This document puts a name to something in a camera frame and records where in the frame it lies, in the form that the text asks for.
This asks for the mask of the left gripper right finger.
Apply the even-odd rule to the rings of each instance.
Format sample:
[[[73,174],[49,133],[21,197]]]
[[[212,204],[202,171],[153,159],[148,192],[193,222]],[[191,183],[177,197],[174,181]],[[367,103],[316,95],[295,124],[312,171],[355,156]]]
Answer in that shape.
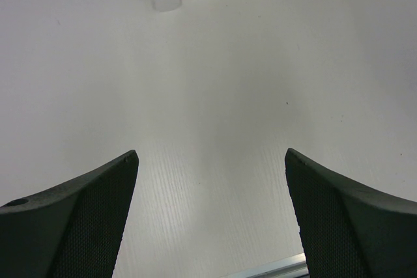
[[[416,203],[290,148],[285,175],[310,277],[415,277]]]

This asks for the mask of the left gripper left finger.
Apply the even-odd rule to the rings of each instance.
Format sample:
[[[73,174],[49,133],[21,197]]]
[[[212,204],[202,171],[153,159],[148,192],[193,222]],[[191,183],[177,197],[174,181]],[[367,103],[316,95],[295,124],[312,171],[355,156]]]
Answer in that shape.
[[[137,179],[135,150],[1,207],[2,277],[112,277]]]

